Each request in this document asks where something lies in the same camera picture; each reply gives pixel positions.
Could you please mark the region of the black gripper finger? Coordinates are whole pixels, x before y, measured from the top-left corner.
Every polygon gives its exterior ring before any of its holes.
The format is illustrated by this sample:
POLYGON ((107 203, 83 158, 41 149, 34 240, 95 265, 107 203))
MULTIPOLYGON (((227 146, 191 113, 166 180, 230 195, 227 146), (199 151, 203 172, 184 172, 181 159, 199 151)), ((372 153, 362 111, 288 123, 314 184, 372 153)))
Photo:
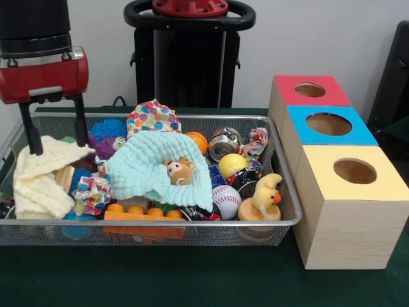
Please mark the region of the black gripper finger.
POLYGON ((33 124, 29 112, 30 103, 19 103, 20 114, 24 125, 30 154, 41 155, 43 146, 38 129, 33 124))
POLYGON ((88 144, 88 130, 86 127, 86 117, 84 113, 84 101, 82 94, 76 94, 72 97, 75 105, 75 137, 79 147, 88 144))

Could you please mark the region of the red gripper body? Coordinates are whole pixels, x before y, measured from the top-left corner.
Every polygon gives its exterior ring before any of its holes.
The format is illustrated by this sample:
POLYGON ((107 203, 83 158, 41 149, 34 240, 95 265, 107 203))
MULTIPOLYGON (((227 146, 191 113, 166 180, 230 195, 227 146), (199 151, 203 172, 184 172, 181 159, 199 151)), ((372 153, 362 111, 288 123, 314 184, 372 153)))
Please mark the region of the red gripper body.
POLYGON ((66 54, 1 59, 1 100, 5 104, 55 93, 63 97, 84 93, 88 81, 88 59, 82 47, 66 54))

